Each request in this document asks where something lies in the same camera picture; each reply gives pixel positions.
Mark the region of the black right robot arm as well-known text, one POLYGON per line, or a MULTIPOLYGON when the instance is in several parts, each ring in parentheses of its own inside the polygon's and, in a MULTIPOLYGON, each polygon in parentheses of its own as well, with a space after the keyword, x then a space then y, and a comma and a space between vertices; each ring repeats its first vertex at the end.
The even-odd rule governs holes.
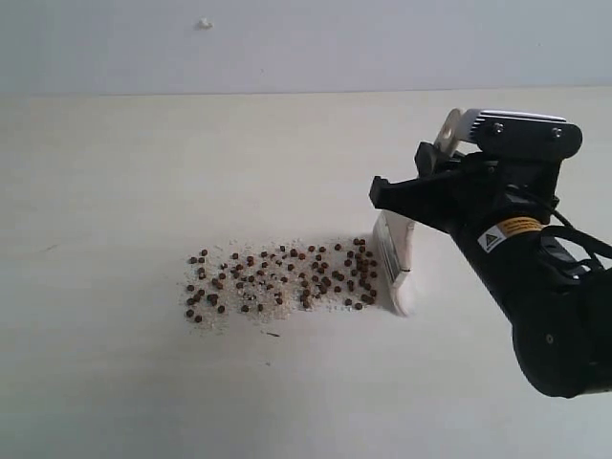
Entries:
POLYGON ((559 164, 485 152, 436 160, 422 143, 419 175, 375 177, 373 206, 446 233, 512 328, 528 382, 549 397, 611 388, 609 245, 556 210, 559 164))

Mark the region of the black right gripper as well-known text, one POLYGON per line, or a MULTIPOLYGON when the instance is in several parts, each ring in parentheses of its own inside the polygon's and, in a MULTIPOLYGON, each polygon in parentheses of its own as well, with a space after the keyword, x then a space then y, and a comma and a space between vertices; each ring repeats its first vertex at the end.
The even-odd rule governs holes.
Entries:
POLYGON ((373 207, 423 225, 449 225, 453 239, 475 238, 480 230, 514 217, 547 225, 558 205, 559 162, 503 159, 484 152, 448 156, 429 142, 419 143, 414 162, 417 179, 373 179, 373 207))

